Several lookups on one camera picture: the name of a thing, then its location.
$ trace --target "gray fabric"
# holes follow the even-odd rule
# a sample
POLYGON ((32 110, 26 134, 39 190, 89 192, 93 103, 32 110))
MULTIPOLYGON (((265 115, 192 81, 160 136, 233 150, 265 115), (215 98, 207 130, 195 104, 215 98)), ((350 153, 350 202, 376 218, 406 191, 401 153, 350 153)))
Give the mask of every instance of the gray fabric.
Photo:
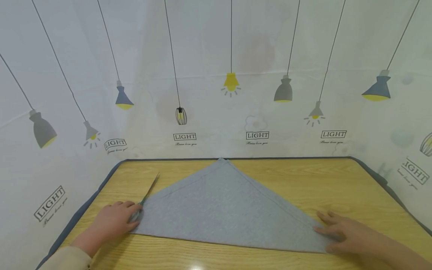
POLYGON ((333 241, 224 159, 150 196, 139 219, 132 233, 226 245, 325 253, 333 241))

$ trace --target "blue lamp shade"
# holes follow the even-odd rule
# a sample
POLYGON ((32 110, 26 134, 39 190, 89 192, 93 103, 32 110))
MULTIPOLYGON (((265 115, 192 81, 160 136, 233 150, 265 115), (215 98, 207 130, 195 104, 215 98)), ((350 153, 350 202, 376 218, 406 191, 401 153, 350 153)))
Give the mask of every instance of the blue lamp shade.
POLYGON ((187 123, 187 115, 186 111, 182 107, 178 107, 175 110, 175 118, 177 119, 177 123, 179 125, 186 125, 187 123))
POLYGON ((282 78, 282 84, 277 88, 274 94, 274 101, 276 102, 290 102, 292 101, 292 88, 290 85, 291 79, 288 75, 282 78))
POLYGON ((368 100, 382 101, 390 98, 387 81, 390 80, 388 70, 383 70, 377 77, 377 82, 374 83, 366 92, 362 94, 368 100))
POLYGON ((41 113, 36 112, 36 110, 30 111, 29 119, 34 123, 33 132, 39 147, 44 148, 50 145, 57 137, 57 133, 50 123, 43 119, 41 113))
POLYGON ((426 138, 423 140, 422 144, 420 145, 420 152, 426 156, 432 156, 432 133, 426 136, 426 138))
POLYGON ((117 90, 118 90, 118 96, 115 104, 124 110, 129 110, 133 107, 132 101, 127 97, 126 93, 124 92, 124 87, 121 85, 121 81, 117 81, 117 90))
POLYGON ((84 122, 84 126, 86 126, 87 132, 86 132, 86 140, 88 139, 96 139, 96 135, 98 134, 98 131, 90 126, 90 123, 88 121, 84 122))

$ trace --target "pendant lamp illustration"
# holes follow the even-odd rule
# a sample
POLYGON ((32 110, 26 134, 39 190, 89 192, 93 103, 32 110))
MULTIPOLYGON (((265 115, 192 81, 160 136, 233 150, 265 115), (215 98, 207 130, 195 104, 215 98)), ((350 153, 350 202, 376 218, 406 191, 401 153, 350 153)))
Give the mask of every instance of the pendant lamp illustration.
POLYGON ((240 84, 238 83, 237 78, 235 77, 235 73, 232 72, 232 0, 231 0, 231 72, 226 74, 225 83, 223 84, 224 88, 221 91, 225 91, 225 95, 229 92, 229 97, 232 97, 232 93, 234 92, 237 95, 237 89, 241 90, 238 87, 240 84))
POLYGON ((331 46, 330 56, 328 58, 327 69, 326 69, 325 74, 324 74, 324 80, 323 80, 323 85, 321 87, 320 98, 315 103, 315 108, 313 108, 313 110, 309 114, 309 117, 304 118, 304 120, 308 120, 308 122, 306 123, 306 125, 309 125, 309 123, 312 122, 311 123, 312 127, 314 126, 315 120, 316 120, 316 122, 318 122, 318 124, 321 124, 320 119, 325 119, 324 114, 323 114, 323 112, 322 112, 322 110, 320 108, 320 106, 321 106, 321 97, 322 97, 323 90, 324 90, 325 79, 327 78, 328 68, 330 66, 330 60, 331 60, 331 55, 333 53, 334 43, 336 42, 337 32, 339 31, 340 21, 342 19, 343 8, 345 7, 345 2, 346 2, 346 0, 343 0, 343 5, 342 5, 342 10, 340 12, 339 22, 337 23, 336 33, 334 34, 334 39, 333 39, 333 45, 331 46))
POLYGON ((292 43, 291 43, 291 52, 289 53, 289 60, 288 60, 288 70, 286 71, 286 75, 282 77, 282 84, 277 88, 276 93, 274 94, 274 101, 276 102, 290 102, 292 101, 292 87, 291 87, 291 79, 288 77, 289 72, 289 64, 291 63, 291 55, 292 55, 292 48, 294 45, 294 37, 295 37, 295 30, 297 28, 297 20, 299 19, 299 10, 300 10, 300 0, 299 5, 297 7, 297 16, 295 18, 295 25, 294 25, 294 34, 292 35, 292 43))
POLYGON ((41 113, 36 112, 36 110, 33 108, 29 99, 27 98, 27 95, 25 94, 24 90, 19 84, 17 78, 15 77, 9 65, 4 60, 1 54, 0 54, 0 58, 3 60, 10 74, 14 78, 16 84, 18 85, 19 89, 21 89, 22 94, 24 95, 25 99, 27 100, 27 103, 31 108, 29 119, 33 122, 33 133, 35 135, 36 142, 38 143, 40 148, 45 148, 49 146, 55 140, 55 138, 57 138, 57 133, 55 132, 54 128, 50 125, 50 123, 48 123, 48 121, 42 118, 41 113))
POLYGON ((115 104, 119 108, 121 108, 123 110, 129 110, 130 108, 133 107, 134 104, 127 97, 126 93, 124 92, 124 87, 121 84, 120 76, 118 75, 117 64, 115 62, 114 51, 112 50, 111 39, 109 38, 108 28, 107 28, 107 25, 105 23, 104 13, 102 12, 102 8, 101 8, 101 4, 99 3, 99 0, 97 0, 97 1, 98 1, 98 5, 99 5, 99 10, 101 12, 102 21, 104 23, 105 31, 107 33, 109 47, 111 48, 112 60, 114 61, 115 71, 117 73, 117 79, 118 79, 118 81, 117 81, 117 90, 118 90, 118 95, 117 95, 117 100, 115 101, 115 104))
POLYGON ((396 45, 396 49, 394 50, 394 53, 390 59, 390 62, 388 63, 387 69, 382 70, 379 75, 377 76, 377 81, 374 83, 368 90, 366 90, 362 96, 365 99, 368 99, 370 101, 383 101, 390 98, 390 91, 388 90, 387 81, 390 80, 389 74, 389 68, 391 65, 391 62, 393 61, 393 58, 396 54, 397 49, 399 48, 400 42, 402 41, 403 35, 405 35, 405 32, 407 31, 408 25, 411 22, 411 19, 413 18, 414 12, 417 9, 417 6, 419 5, 420 0, 417 1, 416 6, 414 7, 413 12, 411 13, 411 16, 408 20, 407 25, 405 26, 405 29, 403 30, 402 36, 399 39, 399 42, 396 45))
POLYGON ((426 156, 432 156, 432 133, 426 136, 426 138, 423 140, 422 144, 420 145, 420 152, 426 156))
POLYGON ((90 149, 92 148, 93 143, 95 144, 95 147, 98 147, 98 144, 94 140, 97 139, 98 141, 101 141, 101 139, 97 137, 98 135, 100 135, 99 131, 90 126, 90 123, 88 121, 84 122, 84 126, 86 127, 86 143, 84 144, 84 146, 86 146, 90 142, 90 149))
POLYGON ((52 49, 52 51, 53 51, 53 53, 54 53, 55 59, 57 60, 57 64, 58 64, 58 66, 59 66, 59 68, 60 68, 60 71, 61 71, 61 73, 62 73, 62 75, 63 75, 63 78, 64 78, 64 80, 65 80, 65 82, 66 82, 66 85, 67 85, 67 87, 69 88, 69 91, 70 91, 70 93, 72 94, 72 98, 73 98, 73 100, 74 100, 74 102, 75 102, 75 104, 76 104, 76 106, 77 106, 79 112, 81 113, 81 115, 82 115, 82 117, 83 117, 83 119, 84 119, 84 126, 86 127, 86 130, 87 130, 87 132, 86 132, 86 140, 87 140, 87 142, 88 142, 88 140, 94 140, 94 139, 97 138, 98 135, 100 135, 100 133, 97 133, 97 132, 96 132, 95 134, 93 134, 93 133, 94 133, 93 131, 95 131, 95 129, 93 129, 93 128, 90 126, 90 124, 88 123, 86 117, 85 117, 84 114, 83 114, 83 111, 82 111, 81 108, 79 107, 78 102, 76 101, 75 95, 74 95, 74 93, 73 93, 73 91, 72 91, 72 89, 71 89, 71 87, 70 87, 70 85, 69 85, 69 82, 67 81, 66 75, 64 74, 63 68, 61 67, 60 61, 58 60, 57 54, 56 54, 56 52, 55 52, 55 50, 54 50, 54 46, 53 46, 53 44, 52 44, 52 42, 51 42, 51 39, 50 39, 50 37, 49 37, 49 35, 48 35, 48 32, 47 32, 46 28, 45 28, 44 22, 42 21, 41 15, 39 14, 38 9, 36 8, 36 5, 35 5, 34 0, 32 0, 32 3, 33 3, 33 6, 34 6, 34 8, 35 8, 35 11, 36 11, 36 13, 37 13, 37 15, 38 15, 38 17, 39 17, 39 21, 40 21, 41 24, 42 24, 42 28, 43 28, 44 31, 45 31, 45 34, 46 34, 47 39, 48 39, 48 42, 50 43, 51 49, 52 49), (93 134, 93 135, 90 136, 90 137, 89 137, 89 127, 92 128, 91 133, 93 134))
POLYGON ((179 125, 186 125, 187 124, 186 111, 180 105, 180 95, 178 94, 177 75, 175 73, 174 53, 172 51, 171 31, 169 29, 169 20, 168 20, 168 11, 167 11, 167 8, 166 8, 166 0, 164 0, 164 2, 165 2, 166 22, 167 22, 167 25, 168 25, 169 43, 170 43, 170 46, 171 46, 172 65, 173 65, 173 68, 174 68, 175 87, 177 89, 177 98, 178 98, 178 108, 175 110, 175 118, 176 118, 177 123, 179 125))

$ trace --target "hand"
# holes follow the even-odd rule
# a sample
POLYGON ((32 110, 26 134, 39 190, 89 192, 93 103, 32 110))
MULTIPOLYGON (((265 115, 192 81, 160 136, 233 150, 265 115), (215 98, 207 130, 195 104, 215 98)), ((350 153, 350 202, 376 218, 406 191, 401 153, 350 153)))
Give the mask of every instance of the hand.
POLYGON ((317 215, 329 226, 326 228, 315 227, 314 230, 324 235, 336 235, 341 239, 341 242, 326 247, 326 251, 329 253, 377 255, 393 241, 358 221, 339 216, 333 212, 329 211, 328 215, 325 215, 318 211, 317 215))
POLYGON ((143 207, 134 202, 116 202, 113 205, 106 205, 97 214, 88 230, 93 231, 103 241, 117 238, 126 232, 134 229, 140 223, 135 221, 128 223, 130 216, 143 207))
POLYGON ((107 205, 96 215, 95 220, 82 234, 72 242, 71 246, 82 249, 93 257, 99 248, 109 240, 119 237, 134 229, 140 223, 128 223, 130 216, 143 207, 131 201, 116 202, 107 205))

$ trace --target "wooden table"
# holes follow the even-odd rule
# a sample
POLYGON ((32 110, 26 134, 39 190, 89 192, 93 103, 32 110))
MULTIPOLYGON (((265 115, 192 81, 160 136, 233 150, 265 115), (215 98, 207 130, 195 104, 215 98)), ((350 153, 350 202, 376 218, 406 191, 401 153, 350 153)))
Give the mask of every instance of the wooden table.
MULTIPOLYGON (((154 177, 153 193, 205 168, 214 160, 132 161, 120 165, 63 246, 84 231, 97 212, 115 201, 140 201, 154 177)), ((409 246, 432 260, 432 238, 351 159, 233 160, 237 168, 308 215, 332 210, 409 246)), ((310 254, 234 247, 126 235, 107 243, 94 257, 93 270, 129 269, 386 269, 355 255, 310 254)))

